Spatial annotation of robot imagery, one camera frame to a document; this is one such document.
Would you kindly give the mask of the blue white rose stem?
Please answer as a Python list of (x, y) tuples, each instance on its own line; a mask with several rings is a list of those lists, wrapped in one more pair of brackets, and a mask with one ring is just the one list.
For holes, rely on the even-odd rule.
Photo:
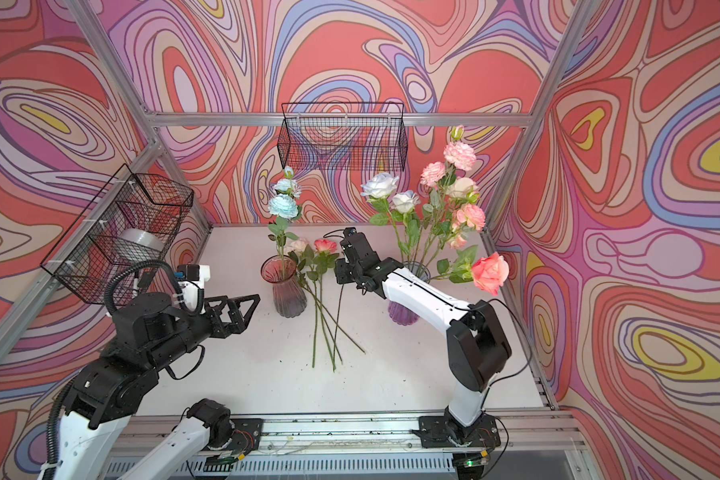
[(398, 248), (404, 261), (414, 261), (421, 240), (421, 219), (417, 213), (419, 197), (411, 190), (398, 193), (391, 199), (391, 216)]

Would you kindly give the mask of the cream white rose stem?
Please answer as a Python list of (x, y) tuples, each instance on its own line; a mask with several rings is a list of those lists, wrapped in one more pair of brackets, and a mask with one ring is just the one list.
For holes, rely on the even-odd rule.
[(374, 210), (369, 222), (374, 226), (391, 226), (402, 259), (409, 260), (410, 248), (402, 231), (404, 214), (397, 211), (392, 203), (392, 197), (397, 193), (399, 180), (399, 176), (391, 173), (378, 173), (361, 186), (361, 195)]

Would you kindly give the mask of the light blue carnation stem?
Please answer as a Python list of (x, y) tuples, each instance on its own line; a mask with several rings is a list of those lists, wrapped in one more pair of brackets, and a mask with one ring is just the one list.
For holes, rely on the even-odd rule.
[(288, 239), (295, 239), (288, 229), (290, 224), (301, 216), (302, 211), (298, 203), (302, 189), (291, 166), (283, 168), (283, 177), (273, 184), (272, 189), (274, 196), (267, 207), (273, 220), (268, 228), (280, 261), (279, 273), (281, 279), (285, 280), (287, 276), (285, 245)]

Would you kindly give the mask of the pink carnation stem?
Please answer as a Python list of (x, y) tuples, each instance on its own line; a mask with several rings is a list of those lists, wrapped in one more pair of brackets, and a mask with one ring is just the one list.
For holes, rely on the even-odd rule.
[(480, 193), (470, 172), (477, 164), (474, 148), (464, 141), (465, 127), (452, 127), (443, 150), (443, 160), (427, 165), (420, 183), (428, 194), (422, 207), (424, 225), (429, 227), (433, 210), (441, 208), (449, 200), (467, 200), (478, 206)]

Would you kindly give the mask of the red pink rose stem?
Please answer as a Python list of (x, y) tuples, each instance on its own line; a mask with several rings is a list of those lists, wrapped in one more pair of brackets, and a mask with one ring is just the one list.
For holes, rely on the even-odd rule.
[(328, 357), (330, 359), (331, 368), (336, 370), (336, 340), (331, 332), (329, 325), (330, 311), (325, 306), (323, 300), (323, 280), (329, 270), (334, 266), (338, 259), (337, 244), (327, 238), (317, 239), (309, 250), (311, 256), (308, 258), (308, 268), (306, 270), (307, 285), (310, 288), (311, 296), (315, 306), (315, 323), (314, 340), (313, 340), (313, 359), (312, 366), (316, 366), (317, 360), (317, 336), (320, 335), (325, 344)]

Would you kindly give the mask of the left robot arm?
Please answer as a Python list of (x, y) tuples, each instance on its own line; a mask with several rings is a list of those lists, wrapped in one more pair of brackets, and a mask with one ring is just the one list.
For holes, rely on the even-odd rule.
[(167, 293), (146, 293), (125, 306), (110, 306), (116, 335), (54, 400), (39, 478), (96, 478), (161, 373), (175, 379), (172, 363), (202, 350), (205, 340), (243, 333), (259, 303), (257, 294), (217, 296), (188, 311), (174, 306)]

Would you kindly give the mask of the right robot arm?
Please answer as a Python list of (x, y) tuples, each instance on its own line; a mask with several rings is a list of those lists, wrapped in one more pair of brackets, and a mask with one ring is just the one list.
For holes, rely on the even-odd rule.
[(479, 427), (489, 381), (512, 356), (494, 308), (486, 301), (458, 300), (424, 282), (395, 259), (382, 260), (354, 227), (342, 231), (343, 257), (335, 263), (339, 284), (403, 305), (441, 333), (456, 380), (443, 414), (449, 436), (460, 443)]

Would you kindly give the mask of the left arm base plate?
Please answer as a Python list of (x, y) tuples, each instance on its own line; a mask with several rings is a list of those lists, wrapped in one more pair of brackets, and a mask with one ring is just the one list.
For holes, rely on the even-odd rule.
[(213, 426), (209, 443), (200, 452), (250, 454), (259, 449), (264, 420), (256, 417), (233, 417), (228, 426)]

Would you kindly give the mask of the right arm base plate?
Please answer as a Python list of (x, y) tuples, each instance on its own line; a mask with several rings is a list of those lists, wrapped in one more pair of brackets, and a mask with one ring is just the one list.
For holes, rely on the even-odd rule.
[(418, 418), (418, 427), (411, 431), (423, 448), (483, 447), (489, 451), (501, 445), (496, 418), (487, 413), (469, 426), (463, 426), (450, 415), (428, 415)]

